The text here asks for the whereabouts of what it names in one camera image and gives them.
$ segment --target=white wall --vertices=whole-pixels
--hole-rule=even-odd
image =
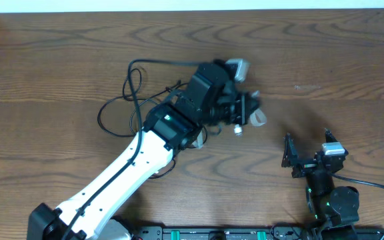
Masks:
[[[0,0],[0,13],[384,8],[384,0]]]

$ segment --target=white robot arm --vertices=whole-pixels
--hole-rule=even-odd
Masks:
[[[128,148],[94,181],[57,206],[61,210],[60,220],[69,224],[77,213],[77,209],[127,163],[135,152],[137,138],[136,136]],[[86,239],[96,239],[108,220],[131,194],[152,174],[165,167],[172,160],[173,150],[164,148],[165,141],[153,131],[142,132],[142,138],[140,153],[134,162],[85,209],[84,214],[76,220],[72,227],[74,232],[78,233],[83,230],[87,235]]]
[[[135,60],[129,65],[129,74],[131,65],[137,61],[168,63]],[[55,210],[42,203],[30,214],[27,240],[60,239],[62,236],[97,239],[116,210],[146,179],[190,146],[204,124],[247,124],[250,115],[259,108],[259,101],[248,92],[238,91],[235,83],[244,80],[248,66],[242,59],[199,64],[186,90],[174,90],[150,110],[141,130],[141,141],[139,134],[136,135],[104,172]],[[175,103],[171,102],[174,96],[177,97]],[[120,236],[121,239],[130,238],[126,230],[118,233],[116,239]],[[106,233],[102,238],[111,239]]]

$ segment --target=wooden table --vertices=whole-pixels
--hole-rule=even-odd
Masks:
[[[290,132],[306,154],[324,127],[349,150],[340,175],[384,184],[384,10],[0,14],[0,239],[24,239],[41,202],[56,207],[94,179],[131,139],[96,123],[135,58],[252,63],[268,123],[225,127],[178,156],[122,206],[130,221],[262,226],[312,215],[305,180],[281,168]],[[146,69],[140,96],[188,81],[194,68]],[[132,103],[103,114],[128,133]],[[360,192],[360,225],[384,226],[384,190]]]

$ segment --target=small robot arm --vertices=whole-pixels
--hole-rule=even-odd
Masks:
[[[247,124],[250,115],[259,108],[259,101],[248,92],[238,91],[235,84],[244,81],[248,67],[243,59],[200,64],[185,90],[173,90],[147,114],[139,154],[134,161],[126,164],[136,152],[137,135],[106,170],[55,210],[40,204],[29,216],[27,240],[60,239],[66,230],[70,231],[68,239],[97,239],[116,210],[152,174],[190,146],[203,125]],[[122,174],[99,190],[125,166]],[[98,195],[75,219],[78,210],[96,192]],[[69,230],[67,226],[72,220],[74,224]],[[116,238],[110,234],[104,236],[125,240],[130,237],[126,229],[118,229]]]
[[[303,239],[356,239],[359,193],[354,187],[335,187],[333,174],[343,168],[349,152],[325,130],[325,143],[312,158],[300,159],[290,134],[285,136],[282,167],[292,167],[293,178],[306,178],[306,199],[316,220],[302,231]]]

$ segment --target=silver screw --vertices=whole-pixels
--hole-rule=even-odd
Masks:
[[[260,91],[255,91],[254,93],[251,94],[251,97],[253,98],[258,98],[260,96]]]
[[[239,124],[236,124],[233,128],[233,132],[236,136],[241,136],[243,134],[243,128]]]

